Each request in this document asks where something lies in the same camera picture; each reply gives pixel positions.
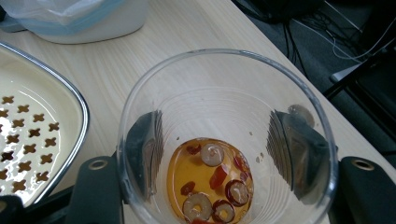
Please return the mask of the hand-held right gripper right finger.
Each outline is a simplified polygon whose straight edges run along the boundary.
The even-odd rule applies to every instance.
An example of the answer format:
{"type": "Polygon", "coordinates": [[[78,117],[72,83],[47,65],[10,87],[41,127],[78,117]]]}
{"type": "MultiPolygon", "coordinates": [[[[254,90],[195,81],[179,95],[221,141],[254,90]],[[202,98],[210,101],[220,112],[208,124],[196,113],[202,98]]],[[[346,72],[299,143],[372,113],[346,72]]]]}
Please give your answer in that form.
{"type": "Polygon", "coordinates": [[[300,114],[270,114],[266,149],[297,201],[326,207],[330,224],[396,224],[396,183],[373,161],[337,159],[333,140],[300,114]]]}

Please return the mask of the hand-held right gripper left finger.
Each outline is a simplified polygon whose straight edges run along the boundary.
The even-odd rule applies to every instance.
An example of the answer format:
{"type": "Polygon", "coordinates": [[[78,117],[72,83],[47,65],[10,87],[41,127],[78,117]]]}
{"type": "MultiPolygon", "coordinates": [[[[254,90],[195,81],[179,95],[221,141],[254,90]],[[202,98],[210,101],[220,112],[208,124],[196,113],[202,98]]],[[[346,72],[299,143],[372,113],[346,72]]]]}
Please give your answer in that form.
{"type": "Polygon", "coordinates": [[[65,224],[123,224],[124,204],[145,215],[163,158],[162,112],[140,116],[122,129],[113,157],[96,157],[79,168],[65,224]]]}

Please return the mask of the clear plastic cup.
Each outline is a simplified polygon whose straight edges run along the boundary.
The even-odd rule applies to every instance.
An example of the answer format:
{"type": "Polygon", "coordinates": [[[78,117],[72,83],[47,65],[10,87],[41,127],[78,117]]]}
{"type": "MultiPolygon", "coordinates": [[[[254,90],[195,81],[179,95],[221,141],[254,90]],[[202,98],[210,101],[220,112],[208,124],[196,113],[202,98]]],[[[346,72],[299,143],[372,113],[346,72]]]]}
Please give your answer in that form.
{"type": "Polygon", "coordinates": [[[122,129],[142,115],[162,112],[163,158],[156,193],[143,207],[130,205],[145,224],[189,224],[177,209],[175,160],[184,144],[220,141],[246,158],[253,180],[250,207],[236,224],[319,224],[326,207],[299,203],[268,154],[270,114],[300,114],[333,140],[318,97],[289,69],[253,52],[201,49],[171,57],[143,75],[123,108],[122,129]]]}

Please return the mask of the red date slices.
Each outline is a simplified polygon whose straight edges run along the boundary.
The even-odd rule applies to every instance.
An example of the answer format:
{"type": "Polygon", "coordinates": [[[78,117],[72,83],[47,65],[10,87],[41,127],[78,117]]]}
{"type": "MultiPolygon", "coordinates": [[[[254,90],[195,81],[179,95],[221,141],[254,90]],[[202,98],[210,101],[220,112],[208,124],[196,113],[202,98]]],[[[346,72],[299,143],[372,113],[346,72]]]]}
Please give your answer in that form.
{"type": "Polygon", "coordinates": [[[189,224],[236,224],[253,197],[248,162],[220,141],[184,144],[175,160],[177,209],[189,224]]]}

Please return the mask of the black folding chair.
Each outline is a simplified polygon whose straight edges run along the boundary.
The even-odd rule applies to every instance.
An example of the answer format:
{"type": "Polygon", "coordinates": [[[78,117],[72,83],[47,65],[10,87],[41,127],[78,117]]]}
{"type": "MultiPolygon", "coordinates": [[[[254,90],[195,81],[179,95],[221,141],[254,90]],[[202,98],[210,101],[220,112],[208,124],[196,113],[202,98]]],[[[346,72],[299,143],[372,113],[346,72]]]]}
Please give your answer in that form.
{"type": "Polygon", "coordinates": [[[370,57],[327,89],[331,100],[346,91],[396,141],[396,49],[370,57]]]}

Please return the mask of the cream strainer bin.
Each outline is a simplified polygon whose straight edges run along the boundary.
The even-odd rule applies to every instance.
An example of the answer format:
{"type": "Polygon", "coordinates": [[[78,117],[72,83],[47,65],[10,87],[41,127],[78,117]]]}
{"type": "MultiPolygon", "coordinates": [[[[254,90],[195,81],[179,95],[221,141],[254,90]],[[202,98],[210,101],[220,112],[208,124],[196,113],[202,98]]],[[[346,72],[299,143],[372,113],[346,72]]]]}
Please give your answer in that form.
{"type": "Polygon", "coordinates": [[[89,109],[78,89],[0,42],[0,196],[29,206],[58,185],[82,147],[89,109]]]}

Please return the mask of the white plastic bin liner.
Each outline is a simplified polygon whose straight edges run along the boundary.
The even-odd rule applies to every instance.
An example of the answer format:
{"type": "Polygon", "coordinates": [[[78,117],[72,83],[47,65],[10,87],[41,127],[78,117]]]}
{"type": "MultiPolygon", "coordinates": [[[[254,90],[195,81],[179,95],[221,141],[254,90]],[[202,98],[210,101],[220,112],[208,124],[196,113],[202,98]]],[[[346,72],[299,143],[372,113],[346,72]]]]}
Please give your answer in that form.
{"type": "Polygon", "coordinates": [[[0,0],[0,6],[28,29],[77,29],[105,18],[124,0],[0,0]]]}

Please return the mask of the white desk frame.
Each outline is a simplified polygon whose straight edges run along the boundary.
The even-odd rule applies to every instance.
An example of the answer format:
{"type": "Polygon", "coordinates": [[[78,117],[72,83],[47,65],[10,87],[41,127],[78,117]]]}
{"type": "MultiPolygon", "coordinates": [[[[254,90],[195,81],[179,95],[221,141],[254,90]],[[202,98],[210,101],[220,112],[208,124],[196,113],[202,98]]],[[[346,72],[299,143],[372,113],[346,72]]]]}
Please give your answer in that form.
{"type": "Polygon", "coordinates": [[[350,74],[351,72],[353,72],[354,70],[356,70],[358,67],[360,66],[360,64],[355,64],[353,66],[350,66],[344,70],[338,71],[334,74],[332,74],[330,76],[330,81],[332,83],[336,83],[338,81],[340,81],[341,79],[343,79],[344,77],[346,77],[348,74],[350,74]]]}

